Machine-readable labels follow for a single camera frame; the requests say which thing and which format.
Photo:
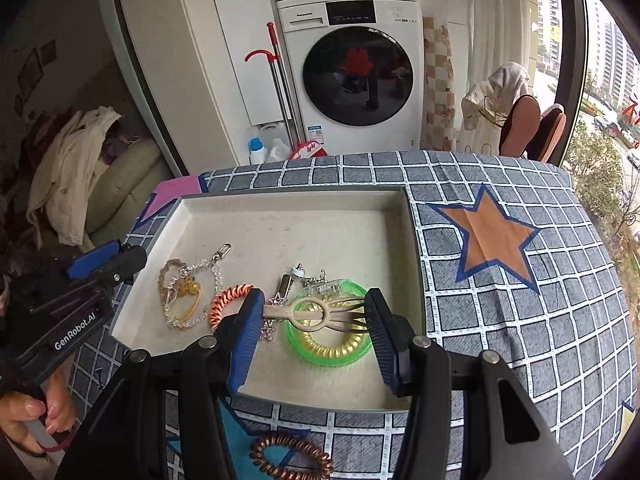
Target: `copper spiral hair tie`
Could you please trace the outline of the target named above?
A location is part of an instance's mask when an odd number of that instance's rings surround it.
[[[301,451],[318,464],[318,469],[300,471],[289,467],[280,467],[269,462],[264,456],[265,448],[269,446],[288,447],[293,451]],[[308,440],[296,438],[281,431],[270,431],[251,442],[249,457],[254,459],[254,465],[271,478],[280,480],[327,480],[334,472],[334,461],[321,448]]]
[[[244,298],[249,291],[254,288],[253,285],[235,285],[230,286],[227,290],[220,292],[212,301],[209,311],[209,325],[214,330],[222,320],[222,309],[238,298]]]

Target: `curtain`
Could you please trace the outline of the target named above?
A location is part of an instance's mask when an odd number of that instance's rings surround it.
[[[501,65],[529,62],[529,0],[472,0],[468,87],[485,81]]]

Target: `picture frame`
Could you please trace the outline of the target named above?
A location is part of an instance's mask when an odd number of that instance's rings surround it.
[[[38,58],[38,52],[34,48],[27,56],[18,74],[18,86],[20,87],[20,94],[24,102],[29,100],[31,93],[42,79],[42,75],[42,66]]]
[[[42,66],[47,66],[57,58],[58,51],[56,50],[56,40],[51,40],[49,43],[40,47],[40,62],[42,63]]]

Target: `metal clasp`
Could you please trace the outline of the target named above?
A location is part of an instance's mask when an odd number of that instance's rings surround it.
[[[216,261],[221,260],[231,250],[231,244],[224,244],[220,247],[211,257],[211,263],[215,264]]]

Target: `washing machine door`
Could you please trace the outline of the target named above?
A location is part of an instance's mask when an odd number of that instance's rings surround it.
[[[309,51],[302,80],[314,106],[348,126],[371,126],[397,114],[409,99],[414,71],[388,34],[366,26],[337,28]]]

